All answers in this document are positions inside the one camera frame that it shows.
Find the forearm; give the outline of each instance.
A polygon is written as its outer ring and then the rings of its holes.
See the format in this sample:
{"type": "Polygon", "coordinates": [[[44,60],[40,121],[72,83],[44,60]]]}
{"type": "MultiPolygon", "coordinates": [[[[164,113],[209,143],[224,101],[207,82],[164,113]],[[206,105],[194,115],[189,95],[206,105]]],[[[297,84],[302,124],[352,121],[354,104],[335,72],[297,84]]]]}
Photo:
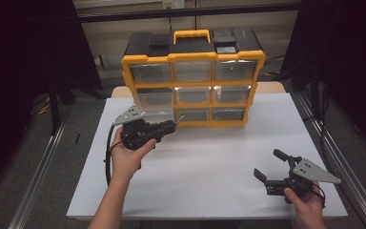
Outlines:
{"type": "Polygon", "coordinates": [[[112,179],[89,228],[119,228],[125,195],[129,188],[128,181],[112,179]]]}

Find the black mount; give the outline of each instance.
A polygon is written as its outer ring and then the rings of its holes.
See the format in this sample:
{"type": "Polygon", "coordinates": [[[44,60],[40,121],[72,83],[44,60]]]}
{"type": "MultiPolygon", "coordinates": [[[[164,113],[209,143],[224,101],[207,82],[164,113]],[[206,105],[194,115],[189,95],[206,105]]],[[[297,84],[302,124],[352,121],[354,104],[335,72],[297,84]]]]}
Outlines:
{"type": "Polygon", "coordinates": [[[174,133],[176,123],[172,120],[150,124],[144,119],[138,119],[123,124],[121,139],[124,146],[129,150],[137,150],[151,139],[160,142],[164,135],[174,133]]]}
{"type": "Polygon", "coordinates": [[[257,169],[254,169],[254,176],[264,183],[266,187],[267,195],[269,196],[283,196],[287,203],[291,203],[290,200],[285,196],[284,189],[291,188],[299,197],[305,197],[309,192],[312,191],[313,182],[293,172],[296,165],[302,160],[301,156],[293,157],[288,156],[284,152],[275,149],[273,154],[283,161],[288,160],[290,165],[289,177],[283,180],[268,180],[267,177],[257,169]]]}

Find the silver metal plate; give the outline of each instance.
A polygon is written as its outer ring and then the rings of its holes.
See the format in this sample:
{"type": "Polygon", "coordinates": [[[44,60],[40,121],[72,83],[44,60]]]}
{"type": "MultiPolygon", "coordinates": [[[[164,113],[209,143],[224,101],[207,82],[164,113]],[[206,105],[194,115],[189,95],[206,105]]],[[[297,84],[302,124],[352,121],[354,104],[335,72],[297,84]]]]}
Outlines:
{"type": "Polygon", "coordinates": [[[145,113],[143,113],[139,108],[135,105],[132,105],[125,113],[120,115],[113,122],[113,126],[122,125],[124,123],[132,122],[141,118],[144,118],[145,113]]]}
{"type": "Polygon", "coordinates": [[[328,183],[341,183],[341,180],[332,174],[329,174],[324,169],[314,164],[311,160],[303,158],[298,165],[293,169],[293,172],[300,177],[309,180],[315,180],[328,183]]]}

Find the clear plastic drawer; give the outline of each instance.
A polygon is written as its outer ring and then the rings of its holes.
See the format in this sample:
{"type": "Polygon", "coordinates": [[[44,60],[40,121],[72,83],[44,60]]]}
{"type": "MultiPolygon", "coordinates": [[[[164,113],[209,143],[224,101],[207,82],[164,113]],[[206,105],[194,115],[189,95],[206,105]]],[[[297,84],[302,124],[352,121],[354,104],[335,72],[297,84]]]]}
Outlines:
{"type": "Polygon", "coordinates": [[[212,61],[183,61],[173,63],[175,81],[210,81],[213,74],[212,61]]]}
{"type": "Polygon", "coordinates": [[[176,118],[184,115],[181,119],[184,121],[207,121],[209,116],[210,109],[208,108],[192,108],[192,109],[177,109],[176,110],[176,118]]]}
{"type": "Polygon", "coordinates": [[[174,88],[178,103],[209,103],[211,87],[174,88]]]}
{"type": "Polygon", "coordinates": [[[135,83],[165,83],[171,82],[171,65],[137,64],[130,65],[135,83]]]}
{"type": "Polygon", "coordinates": [[[254,60],[216,61],[215,80],[252,80],[255,66],[254,60]]]}
{"type": "Polygon", "coordinates": [[[138,89],[135,97],[140,109],[173,107],[173,90],[170,88],[138,89]]]}
{"type": "Polygon", "coordinates": [[[243,107],[213,108],[213,120],[242,120],[244,113],[243,107]]]}
{"type": "Polygon", "coordinates": [[[246,103],[251,86],[213,87],[215,103],[246,103]]]}
{"type": "Polygon", "coordinates": [[[174,121],[173,109],[142,109],[145,114],[144,120],[153,124],[167,120],[174,121]]]}

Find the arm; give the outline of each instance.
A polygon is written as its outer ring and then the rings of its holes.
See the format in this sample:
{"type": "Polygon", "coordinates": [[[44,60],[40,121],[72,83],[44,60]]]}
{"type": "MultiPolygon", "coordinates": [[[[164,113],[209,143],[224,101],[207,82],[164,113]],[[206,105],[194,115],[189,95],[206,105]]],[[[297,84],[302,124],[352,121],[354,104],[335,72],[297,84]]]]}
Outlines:
{"type": "MultiPolygon", "coordinates": [[[[112,145],[121,141],[121,128],[117,130],[112,145]]],[[[89,228],[119,228],[123,212],[124,198],[133,174],[141,159],[153,149],[156,140],[152,139],[136,151],[128,150],[122,143],[112,149],[112,179],[105,196],[100,202],[89,228]]]]}
{"type": "Polygon", "coordinates": [[[296,222],[300,229],[326,229],[322,217],[322,200],[317,195],[309,193],[301,199],[290,188],[284,189],[284,193],[295,206],[296,222]]]}

